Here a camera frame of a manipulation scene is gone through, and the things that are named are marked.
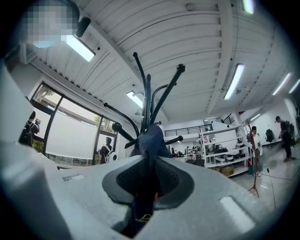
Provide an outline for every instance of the fluorescent light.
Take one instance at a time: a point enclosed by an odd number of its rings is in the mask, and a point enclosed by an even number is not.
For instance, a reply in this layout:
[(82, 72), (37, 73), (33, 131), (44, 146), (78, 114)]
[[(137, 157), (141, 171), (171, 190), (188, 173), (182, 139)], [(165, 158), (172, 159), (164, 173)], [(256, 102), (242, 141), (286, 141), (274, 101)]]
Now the fluorescent light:
[(67, 36), (66, 43), (78, 52), (88, 62), (95, 56), (95, 53), (84, 45), (80, 40), (74, 36)]
[(61, 111), (57, 111), (57, 112), (59, 112), (59, 113), (61, 113), (61, 114), (64, 114), (64, 115), (66, 115), (64, 112), (61, 112)]
[(227, 90), (226, 95), (224, 97), (225, 100), (230, 99), (231, 95), (233, 94), (236, 86), (239, 83), (240, 77), (242, 76), (244, 68), (245, 68), (245, 66), (243, 64), (237, 64), (236, 65), (234, 75), (233, 75), (233, 79), (232, 79), (231, 84), (229, 86), (229, 89)]
[(289, 91), (289, 93), (292, 93), (296, 87), (298, 86), (298, 84), (300, 83), (300, 79), (296, 82), (296, 84), (292, 87), (292, 89)]
[(51, 110), (53, 110), (53, 111), (55, 110), (54, 107), (51, 107), (51, 106), (49, 106), (49, 105), (48, 105), (48, 108), (51, 109)]
[(252, 121), (252, 120), (254, 120), (254, 119), (258, 118), (260, 115), (261, 115), (260, 113), (259, 113), (259, 114), (257, 114), (257, 115), (256, 115), (254, 118), (252, 118), (250, 121)]
[(275, 90), (275, 92), (273, 92), (273, 94), (272, 94), (273, 96), (275, 96), (278, 93), (278, 91), (281, 89), (281, 87), (283, 86), (283, 84), (286, 82), (286, 80), (289, 78), (290, 75), (291, 75), (290, 73), (288, 73), (286, 75), (286, 77), (284, 78), (282, 83), (279, 85), (279, 87)]
[(243, 9), (246, 13), (254, 13), (254, 5), (252, 0), (243, 0), (242, 3)]
[(82, 123), (84, 123), (84, 124), (86, 124), (86, 125), (90, 125), (90, 126), (92, 126), (92, 127), (95, 127), (96, 128), (96, 126), (95, 125), (92, 125), (92, 124), (89, 124), (89, 123), (87, 123), (87, 122), (84, 122), (84, 121), (81, 121)]
[(139, 99), (137, 96), (132, 96), (135, 92), (130, 91), (129, 93), (127, 93), (126, 95), (132, 100), (134, 101), (136, 104), (139, 105), (140, 108), (143, 108), (143, 102), (141, 101), (141, 99)]

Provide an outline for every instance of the greenery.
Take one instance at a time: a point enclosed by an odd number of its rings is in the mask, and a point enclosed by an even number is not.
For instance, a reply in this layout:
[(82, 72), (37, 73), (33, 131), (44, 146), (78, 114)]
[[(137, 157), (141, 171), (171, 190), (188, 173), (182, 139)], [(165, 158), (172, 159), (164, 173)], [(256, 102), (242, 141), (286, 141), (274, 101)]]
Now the greenery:
[(37, 151), (43, 153), (44, 143), (33, 139), (32, 147)]

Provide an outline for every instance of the person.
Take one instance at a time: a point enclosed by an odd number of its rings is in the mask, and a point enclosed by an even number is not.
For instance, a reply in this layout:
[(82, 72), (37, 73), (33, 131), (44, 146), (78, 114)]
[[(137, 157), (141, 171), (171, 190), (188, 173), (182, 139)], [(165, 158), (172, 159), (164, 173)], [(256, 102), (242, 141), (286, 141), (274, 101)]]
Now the person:
[(101, 156), (101, 159), (100, 159), (100, 164), (104, 164), (106, 163), (105, 162), (105, 157), (107, 156), (107, 154), (109, 154), (112, 150), (112, 147), (111, 147), (111, 142), (112, 142), (112, 139), (110, 137), (107, 137), (106, 138), (106, 145), (104, 145), (100, 151), (99, 151), (99, 154)]
[(33, 111), (21, 133), (19, 139), (20, 144), (32, 147), (33, 135), (39, 133), (40, 131), (39, 121), (36, 121), (36, 124), (33, 123), (35, 118), (36, 112)]
[(292, 157), (292, 152), (291, 152), (291, 136), (288, 132), (288, 125), (287, 123), (282, 120), (279, 116), (276, 117), (276, 122), (280, 123), (280, 127), (281, 127), (281, 132), (279, 135), (279, 138), (282, 139), (282, 144), (285, 148), (285, 152), (286, 152), (286, 158), (284, 159), (284, 162), (287, 162), (291, 159), (295, 159), (294, 157)]
[(263, 155), (263, 147), (261, 144), (261, 139), (260, 136), (257, 132), (257, 128), (256, 126), (252, 126), (251, 128), (252, 130), (252, 136), (254, 139), (254, 145), (252, 145), (252, 150), (253, 150), (253, 172), (255, 174), (255, 169), (256, 169), (256, 162), (255, 162), (255, 151), (256, 151), (256, 155), (257, 155), (257, 176), (260, 177), (260, 171), (259, 171), (259, 166), (262, 166), (262, 162), (261, 162), (261, 155)]

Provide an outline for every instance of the cardboard box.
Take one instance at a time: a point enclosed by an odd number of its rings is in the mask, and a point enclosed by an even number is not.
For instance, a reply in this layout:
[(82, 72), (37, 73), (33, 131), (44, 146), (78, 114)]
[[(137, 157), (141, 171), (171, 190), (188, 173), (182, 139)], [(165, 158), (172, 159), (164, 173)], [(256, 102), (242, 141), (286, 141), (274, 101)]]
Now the cardboard box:
[(234, 173), (234, 166), (222, 167), (221, 173), (226, 177), (232, 175)]

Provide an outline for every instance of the gray floor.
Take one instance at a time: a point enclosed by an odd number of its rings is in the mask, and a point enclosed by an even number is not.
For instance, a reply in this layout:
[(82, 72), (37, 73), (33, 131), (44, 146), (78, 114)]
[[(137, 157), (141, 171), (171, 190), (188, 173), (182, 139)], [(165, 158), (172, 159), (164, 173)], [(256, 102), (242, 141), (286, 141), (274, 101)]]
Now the gray floor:
[[(274, 196), (276, 208), (288, 203), (294, 188), (297, 186), (300, 177), (300, 145), (292, 149), (293, 157), (296, 160), (283, 162), (285, 158), (285, 150), (281, 149), (268, 159), (264, 159), (264, 168), (261, 172), (262, 176), (257, 177), (256, 188), (259, 194), (259, 200), (264, 203), (270, 210), (275, 209), (272, 184), (274, 187)], [(243, 173), (231, 177), (233, 181), (249, 190), (254, 184), (254, 176)]]

